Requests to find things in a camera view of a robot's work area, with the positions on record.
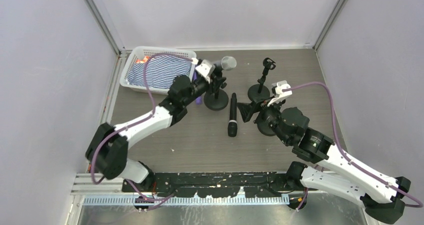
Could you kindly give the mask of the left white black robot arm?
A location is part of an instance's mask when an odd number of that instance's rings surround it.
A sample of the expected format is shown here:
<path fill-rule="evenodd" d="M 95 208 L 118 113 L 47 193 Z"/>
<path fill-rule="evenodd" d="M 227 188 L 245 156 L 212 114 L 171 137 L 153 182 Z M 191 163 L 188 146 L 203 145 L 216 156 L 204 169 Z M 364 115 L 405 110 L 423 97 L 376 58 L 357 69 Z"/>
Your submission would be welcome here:
<path fill-rule="evenodd" d="M 194 81 L 179 75 L 173 80 L 165 99 L 150 112 L 118 125 L 101 124 L 85 153 L 91 164 L 91 181 L 97 185 L 102 179 L 122 178 L 142 183 L 152 171 L 141 161 L 130 159 L 129 149 L 153 133 L 180 122 L 188 113 L 190 103 L 203 94 L 224 88 L 226 80 L 221 73 L 214 72 L 210 78 L 200 76 Z M 101 179 L 95 178 L 95 172 L 101 174 Z"/>

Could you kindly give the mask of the silver microphone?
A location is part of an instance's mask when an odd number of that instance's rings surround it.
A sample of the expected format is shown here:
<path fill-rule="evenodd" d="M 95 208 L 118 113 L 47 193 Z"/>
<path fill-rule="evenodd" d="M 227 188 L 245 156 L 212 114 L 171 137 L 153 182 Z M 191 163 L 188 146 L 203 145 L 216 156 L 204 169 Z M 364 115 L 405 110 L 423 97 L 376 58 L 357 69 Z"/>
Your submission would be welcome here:
<path fill-rule="evenodd" d="M 237 66 L 237 60 L 233 56 L 224 56 L 221 60 L 213 61 L 215 69 L 221 71 L 231 71 Z"/>

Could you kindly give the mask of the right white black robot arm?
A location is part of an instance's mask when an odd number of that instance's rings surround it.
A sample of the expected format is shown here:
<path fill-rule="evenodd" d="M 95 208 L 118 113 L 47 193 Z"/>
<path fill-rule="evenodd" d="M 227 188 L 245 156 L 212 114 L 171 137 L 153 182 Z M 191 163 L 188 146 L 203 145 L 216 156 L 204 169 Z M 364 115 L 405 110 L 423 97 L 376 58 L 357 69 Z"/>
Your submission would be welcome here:
<path fill-rule="evenodd" d="M 390 177 L 367 165 L 365 172 L 356 168 L 354 158 L 323 133 L 309 127 L 309 118 L 297 108 L 280 111 L 279 105 L 265 102 L 237 103 L 243 122 L 258 114 L 255 123 L 264 124 L 301 160 L 335 172 L 330 175 L 303 162 L 294 161 L 286 172 L 287 183 L 293 188 L 308 188 L 327 192 L 348 200 L 366 214 L 385 224 L 397 222 L 406 208 L 403 192 L 411 181 L 403 176 Z"/>

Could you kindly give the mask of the black microphone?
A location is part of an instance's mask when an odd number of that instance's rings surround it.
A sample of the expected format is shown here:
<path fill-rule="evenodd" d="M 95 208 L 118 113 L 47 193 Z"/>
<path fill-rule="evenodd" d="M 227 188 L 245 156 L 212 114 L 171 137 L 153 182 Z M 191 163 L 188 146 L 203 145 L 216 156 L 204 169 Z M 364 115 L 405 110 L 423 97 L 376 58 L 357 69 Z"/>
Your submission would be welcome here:
<path fill-rule="evenodd" d="M 227 134 L 231 138 L 236 137 L 238 133 L 237 109 L 237 94 L 233 92 L 230 99 L 229 121 L 227 126 Z"/>

